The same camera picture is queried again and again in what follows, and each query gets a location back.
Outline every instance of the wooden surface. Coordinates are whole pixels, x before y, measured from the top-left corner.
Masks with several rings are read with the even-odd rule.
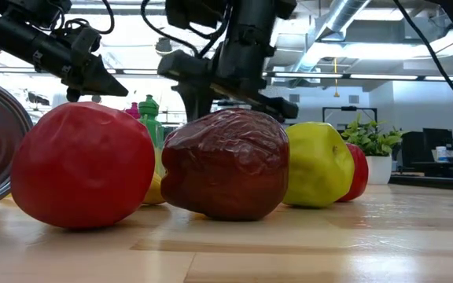
[[[73,233],[0,202],[0,282],[453,283],[453,191],[371,186],[325,210],[214,222],[169,206]]]

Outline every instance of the apple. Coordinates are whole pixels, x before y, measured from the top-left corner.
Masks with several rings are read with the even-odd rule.
[[[348,143],[347,147],[354,159],[354,178],[352,179],[351,189],[340,200],[337,200],[338,202],[351,201],[361,197],[368,183],[368,163],[365,154],[357,145]]]

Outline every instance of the ceiling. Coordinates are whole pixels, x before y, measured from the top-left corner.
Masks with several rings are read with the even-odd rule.
[[[312,31],[313,24],[326,18],[331,2],[331,0],[299,1],[291,20],[277,21],[272,42],[278,49],[274,57],[267,61],[267,69],[286,71],[293,69],[293,66],[306,54],[309,46],[312,46],[308,35]],[[442,57],[441,60],[447,72],[453,75],[453,34],[450,36],[450,33],[443,32],[450,24],[448,18],[437,6],[427,1],[402,0],[401,2],[407,11],[418,19],[418,25],[430,35],[433,43],[439,44],[438,55]],[[116,28],[112,34],[103,36],[102,45],[98,51],[104,57],[105,65],[109,68],[157,68],[160,57],[156,54],[154,46],[160,36],[149,29],[138,15],[140,0],[110,0],[110,3],[117,14]],[[152,0],[150,4],[152,4],[153,16],[149,16],[149,20],[157,28],[163,28],[163,31],[168,34],[185,39],[195,46],[204,46],[207,43],[189,31],[169,27],[166,17],[159,16],[164,13],[163,1]],[[74,1],[72,11],[81,14],[69,14],[67,18],[85,18],[99,30],[109,26],[109,17],[105,14],[100,0]],[[317,57],[317,65],[313,72],[335,72],[336,69],[336,72],[366,74],[437,74],[434,63],[425,54],[425,47],[420,46],[417,39],[411,38],[411,31],[405,28],[406,24],[401,21],[402,15],[391,0],[372,0],[365,9],[355,15],[354,19],[355,21],[347,28],[347,36],[343,42],[324,42],[322,44],[326,45],[325,52],[312,55]],[[376,44],[375,52],[380,52],[381,56],[372,56],[375,54],[373,51],[364,52],[364,46],[359,45],[365,42],[369,46]],[[411,50],[415,52],[414,54],[418,54],[417,59],[386,57],[386,54],[393,55],[395,49],[406,47],[407,44],[413,47]],[[332,45],[335,45],[340,52],[332,53],[330,51],[332,48],[328,48]],[[173,44],[173,46],[186,49],[179,44]],[[0,66],[30,67],[29,64],[7,53],[0,54]],[[309,86],[326,87],[333,84],[334,80],[323,79]],[[367,81],[348,80],[343,84],[371,88]]]

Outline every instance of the ceiling duct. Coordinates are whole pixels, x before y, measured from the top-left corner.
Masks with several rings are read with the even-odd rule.
[[[330,12],[324,19],[317,19],[311,24],[308,32],[308,46],[305,54],[293,66],[293,72],[310,72],[321,59],[319,47],[315,45],[316,40],[320,41],[341,41],[344,40],[345,30],[354,20],[354,16],[361,12],[371,0],[333,0]],[[294,79],[289,87],[296,87],[301,79]]]

